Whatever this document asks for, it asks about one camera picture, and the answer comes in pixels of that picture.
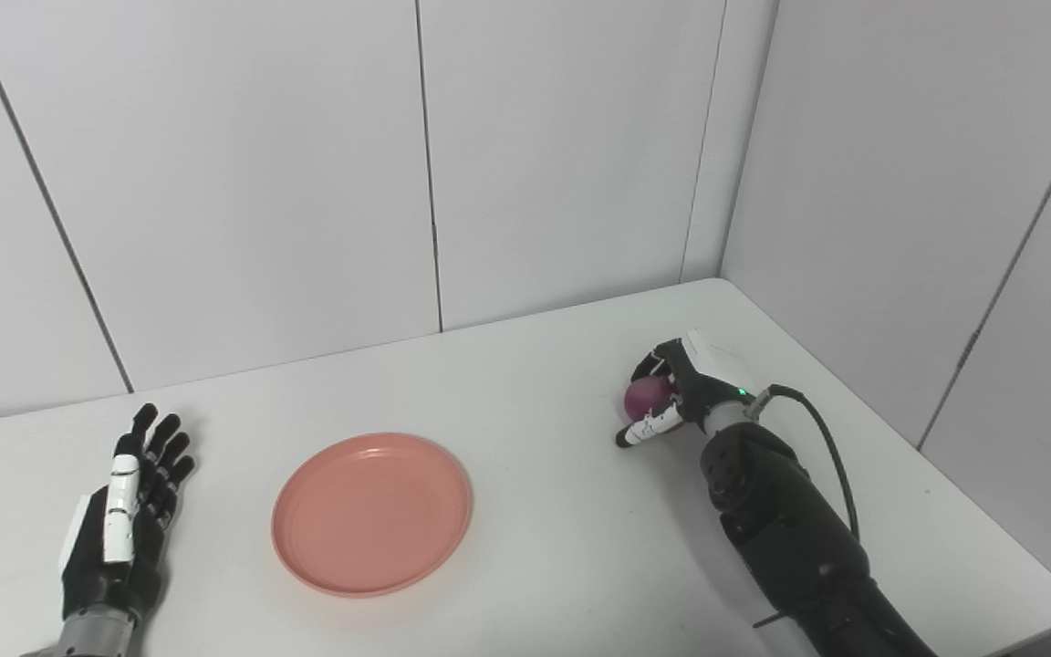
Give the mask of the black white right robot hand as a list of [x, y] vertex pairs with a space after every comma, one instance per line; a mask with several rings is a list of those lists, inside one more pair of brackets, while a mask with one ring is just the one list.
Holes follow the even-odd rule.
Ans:
[[624, 412], [630, 423], [616, 445], [628, 449], [683, 425], [705, 433], [745, 420], [756, 398], [746, 362], [717, 348], [698, 329], [656, 345], [630, 375]]

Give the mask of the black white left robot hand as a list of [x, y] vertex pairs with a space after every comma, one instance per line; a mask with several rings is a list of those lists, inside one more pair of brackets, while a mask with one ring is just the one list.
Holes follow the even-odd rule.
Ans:
[[160, 602], [181, 485], [195, 470], [181, 425], [143, 404], [116, 443], [109, 481], [80, 500], [64, 550], [63, 619], [108, 607], [140, 622]]

